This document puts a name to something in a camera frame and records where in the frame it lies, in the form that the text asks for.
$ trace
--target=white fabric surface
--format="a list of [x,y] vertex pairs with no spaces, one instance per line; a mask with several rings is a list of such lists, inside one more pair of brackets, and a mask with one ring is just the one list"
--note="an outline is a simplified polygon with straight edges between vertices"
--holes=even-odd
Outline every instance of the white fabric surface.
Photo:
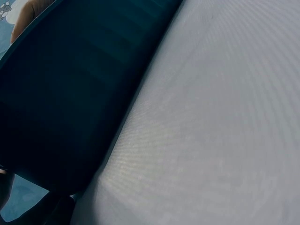
[[73,225],[300,224],[300,1],[186,0]]

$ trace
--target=finger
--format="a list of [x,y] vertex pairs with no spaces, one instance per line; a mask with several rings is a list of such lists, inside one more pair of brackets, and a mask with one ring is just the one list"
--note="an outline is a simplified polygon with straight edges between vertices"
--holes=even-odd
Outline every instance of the finger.
[[0,170],[0,210],[10,197],[15,175],[5,170]]
[[9,224],[44,224],[56,208],[60,199],[61,196],[59,194],[49,192],[35,206]]
[[55,0],[29,0],[25,3],[15,27],[13,29],[10,42],[13,43],[20,34],[28,27],[28,25],[38,17],[48,6],[50,6]]
[[69,196],[62,198],[45,225],[69,225],[74,207],[73,198]]
[[34,10],[32,2],[28,1],[21,9],[19,17],[11,34],[10,42],[13,43],[33,20]]

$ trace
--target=curved edge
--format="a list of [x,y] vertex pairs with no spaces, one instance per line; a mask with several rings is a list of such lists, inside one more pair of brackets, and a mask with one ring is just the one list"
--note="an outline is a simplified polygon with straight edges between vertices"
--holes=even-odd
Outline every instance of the curved edge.
[[8,48],[6,53],[0,59],[0,69],[6,63],[7,59],[15,51],[25,37],[46,17],[48,16],[63,0],[56,0],[48,8],[45,9],[37,18],[35,18],[31,24],[22,32],[22,34],[15,40],[15,42]]

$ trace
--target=dark teal plastic panel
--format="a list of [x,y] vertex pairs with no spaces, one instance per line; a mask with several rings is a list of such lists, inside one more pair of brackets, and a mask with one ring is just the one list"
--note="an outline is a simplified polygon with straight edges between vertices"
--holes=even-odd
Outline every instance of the dark teal plastic panel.
[[51,5],[0,61],[0,164],[48,190],[83,189],[180,2]]

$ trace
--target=hand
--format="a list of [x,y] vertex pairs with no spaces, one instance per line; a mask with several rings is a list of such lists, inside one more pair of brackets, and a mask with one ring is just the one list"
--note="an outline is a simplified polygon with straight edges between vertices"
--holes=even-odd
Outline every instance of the hand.
[[[7,203],[14,175],[0,170],[0,210]],[[42,200],[18,219],[5,222],[0,216],[0,225],[68,225],[74,209],[74,200],[49,192]]]
[[10,42],[13,43],[26,27],[53,2],[55,2],[55,0],[28,0],[21,9],[11,34]]

